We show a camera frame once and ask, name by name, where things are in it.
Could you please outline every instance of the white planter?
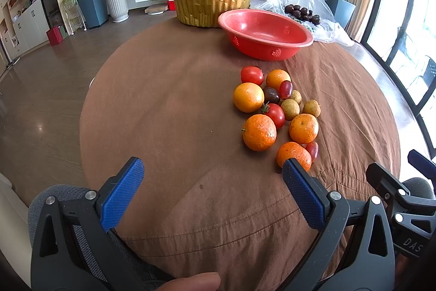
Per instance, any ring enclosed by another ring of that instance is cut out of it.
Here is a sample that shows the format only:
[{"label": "white planter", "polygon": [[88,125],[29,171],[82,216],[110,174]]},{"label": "white planter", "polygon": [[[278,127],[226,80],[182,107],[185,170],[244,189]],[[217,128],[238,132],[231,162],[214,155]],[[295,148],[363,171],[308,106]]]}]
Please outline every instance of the white planter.
[{"label": "white planter", "polygon": [[127,0],[106,0],[113,22],[122,22],[129,17]]}]

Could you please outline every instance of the cherry tomato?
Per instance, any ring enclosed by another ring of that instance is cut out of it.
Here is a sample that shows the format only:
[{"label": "cherry tomato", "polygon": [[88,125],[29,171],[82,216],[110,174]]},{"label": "cherry tomato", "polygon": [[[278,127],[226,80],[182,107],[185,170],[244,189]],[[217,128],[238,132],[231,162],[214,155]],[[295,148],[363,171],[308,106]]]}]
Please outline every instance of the cherry tomato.
[{"label": "cherry tomato", "polygon": [[242,83],[254,83],[261,85],[263,83],[263,72],[259,67],[247,66],[241,70],[241,82]]},{"label": "cherry tomato", "polygon": [[290,80],[284,80],[278,89],[280,99],[289,99],[293,90],[293,85]]},{"label": "cherry tomato", "polygon": [[318,157],[318,144],[315,141],[308,143],[306,146],[306,151],[310,153],[313,163],[315,159]]},{"label": "cherry tomato", "polygon": [[265,104],[262,107],[262,112],[272,119],[276,128],[285,124],[285,113],[277,104]]},{"label": "cherry tomato", "polygon": [[280,103],[280,97],[278,92],[271,87],[263,88],[263,95],[265,97],[265,103],[278,104]]}]

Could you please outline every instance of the blue planter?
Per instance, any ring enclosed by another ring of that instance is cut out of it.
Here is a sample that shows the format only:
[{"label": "blue planter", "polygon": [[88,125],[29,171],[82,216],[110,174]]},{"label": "blue planter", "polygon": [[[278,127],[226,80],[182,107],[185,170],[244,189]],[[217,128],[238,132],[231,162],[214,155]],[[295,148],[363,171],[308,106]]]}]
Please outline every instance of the blue planter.
[{"label": "blue planter", "polygon": [[336,22],[345,29],[350,21],[356,6],[345,0],[326,0],[331,12],[334,15]]},{"label": "blue planter", "polygon": [[108,21],[106,0],[77,0],[89,29],[97,28]]}]

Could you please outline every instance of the blue gripper pad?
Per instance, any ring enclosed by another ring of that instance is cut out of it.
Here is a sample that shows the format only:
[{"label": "blue gripper pad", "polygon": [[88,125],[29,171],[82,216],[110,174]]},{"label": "blue gripper pad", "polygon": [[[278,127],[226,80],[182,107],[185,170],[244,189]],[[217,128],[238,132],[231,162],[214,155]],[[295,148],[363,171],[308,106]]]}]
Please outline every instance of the blue gripper pad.
[{"label": "blue gripper pad", "polygon": [[282,169],[283,180],[310,228],[322,231],[330,210],[327,190],[319,186],[295,158],[288,159]]},{"label": "blue gripper pad", "polygon": [[427,179],[436,179],[436,164],[431,162],[431,160],[428,160],[419,152],[412,149],[407,155],[407,161]]},{"label": "blue gripper pad", "polygon": [[132,157],[117,176],[109,178],[102,186],[97,211],[105,232],[118,225],[143,178],[144,164],[141,159]]}]

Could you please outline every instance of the wooden floor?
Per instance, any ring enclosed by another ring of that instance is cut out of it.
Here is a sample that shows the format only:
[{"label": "wooden floor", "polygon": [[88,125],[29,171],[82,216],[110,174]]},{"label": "wooden floor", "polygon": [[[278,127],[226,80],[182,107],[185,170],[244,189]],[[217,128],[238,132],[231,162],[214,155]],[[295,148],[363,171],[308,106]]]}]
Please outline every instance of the wooden floor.
[{"label": "wooden floor", "polygon": [[[53,184],[86,186],[81,166],[78,121],[89,83],[122,43],[145,28],[175,16],[131,11],[122,23],[78,31],[54,47],[24,56],[0,82],[0,172],[29,205]],[[419,127],[401,93],[360,45],[346,48],[384,92],[400,133],[402,158],[411,148],[426,154]],[[416,175],[402,161],[401,180]]]}]

